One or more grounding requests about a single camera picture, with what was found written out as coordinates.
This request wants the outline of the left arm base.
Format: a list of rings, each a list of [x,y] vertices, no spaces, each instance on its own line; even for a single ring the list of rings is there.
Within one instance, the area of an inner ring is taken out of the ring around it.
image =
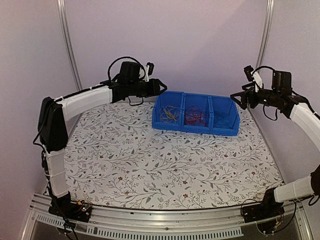
[[[52,215],[88,223],[91,218],[92,204],[89,202],[78,201],[51,201],[48,212]]]

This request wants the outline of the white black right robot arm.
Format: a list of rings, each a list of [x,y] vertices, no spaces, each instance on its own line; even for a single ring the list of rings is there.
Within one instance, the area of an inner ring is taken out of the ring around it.
[[[257,69],[248,65],[244,68],[244,73],[249,83],[242,86],[241,92],[230,95],[235,103],[243,110],[254,109],[257,105],[276,108],[299,126],[317,148],[320,146],[320,116],[306,97],[293,91],[290,72],[274,69],[270,89],[264,87]],[[269,218],[278,210],[278,204],[319,195],[320,169],[316,168],[306,177],[268,189],[258,213],[262,218]]]

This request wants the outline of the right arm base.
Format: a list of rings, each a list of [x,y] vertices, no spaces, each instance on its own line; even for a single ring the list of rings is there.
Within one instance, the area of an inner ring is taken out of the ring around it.
[[[273,218],[273,220],[261,222],[256,225],[257,229],[264,235],[271,235],[276,232],[283,221],[285,213],[283,208],[284,203],[276,202],[274,190],[275,188],[268,189],[264,193],[261,202],[240,207],[240,214],[244,218],[245,223]]]

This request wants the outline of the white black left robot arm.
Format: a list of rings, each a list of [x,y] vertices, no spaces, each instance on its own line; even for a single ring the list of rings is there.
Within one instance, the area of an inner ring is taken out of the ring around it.
[[[57,200],[55,209],[63,216],[74,213],[65,177],[64,155],[69,141],[67,122],[96,107],[124,101],[129,97],[150,98],[164,93],[168,87],[152,78],[154,64],[142,65],[129,57],[121,58],[119,72],[94,86],[57,98],[42,100],[37,135],[33,144],[41,147],[42,167],[48,180],[49,196]]]

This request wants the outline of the blue three-compartment plastic bin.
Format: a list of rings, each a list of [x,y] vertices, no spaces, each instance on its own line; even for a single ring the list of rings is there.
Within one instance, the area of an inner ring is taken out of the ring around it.
[[[240,116],[230,97],[166,91],[157,97],[152,127],[158,130],[236,136]]]

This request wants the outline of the floral patterned tablecloth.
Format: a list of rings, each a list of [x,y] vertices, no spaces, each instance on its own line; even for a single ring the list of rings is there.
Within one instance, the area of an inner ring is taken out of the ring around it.
[[[204,209],[259,201],[283,180],[248,111],[237,136],[152,128],[153,104],[85,112],[64,167],[74,200],[134,209]]]

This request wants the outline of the aluminium frame post right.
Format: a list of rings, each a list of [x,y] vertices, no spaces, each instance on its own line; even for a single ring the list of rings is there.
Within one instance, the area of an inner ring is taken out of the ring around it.
[[[267,0],[262,37],[261,37],[260,47],[258,51],[257,61],[255,64],[256,67],[260,67],[264,62],[268,41],[269,41],[269,36],[272,28],[274,8],[275,8],[275,0]]]

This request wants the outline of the aluminium frame post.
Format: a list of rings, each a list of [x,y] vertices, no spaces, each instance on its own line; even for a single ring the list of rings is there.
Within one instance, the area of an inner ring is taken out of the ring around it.
[[[69,25],[68,25],[68,18],[67,18],[67,11],[66,5],[64,0],[57,0],[57,10],[59,14],[59,20],[62,30],[62,36],[66,48],[66,53],[71,69],[71,74],[75,83],[75,87],[78,91],[83,89],[82,82],[80,79],[79,71],[77,68],[76,58],[73,50],[72,39],[70,35]]]
[[[269,41],[269,36],[272,28],[274,8],[275,8],[275,0],[267,0],[262,37],[261,37],[260,47],[258,51],[257,61],[255,64],[256,67],[260,67],[264,62],[268,41]]]

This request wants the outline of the aluminium frame post left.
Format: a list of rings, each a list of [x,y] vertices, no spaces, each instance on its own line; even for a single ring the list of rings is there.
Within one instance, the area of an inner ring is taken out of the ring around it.
[[[59,14],[59,20],[62,30],[62,36],[66,48],[66,53],[71,69],[71,74],[75,83],[75,87],[78,91],[83,89],[82,82],[80,79],[79,71],[77,68],[76,58],[73,50],[72,39],[70,35],[69,25],[68,25],[68,18],[67,18],[67,11],[66,5],[64,0],[57,0],[57,10]]]

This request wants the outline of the aluminium front rail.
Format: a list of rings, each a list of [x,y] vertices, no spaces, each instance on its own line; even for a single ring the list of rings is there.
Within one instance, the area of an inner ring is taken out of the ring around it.
[[[311,240],[303,205],[288,202],[284,214],[247,222],[243,206],[200,210],[141,210],[93,206],[88,222],[64,227],[49,213],[51,199],[35,193],[23,240]]]

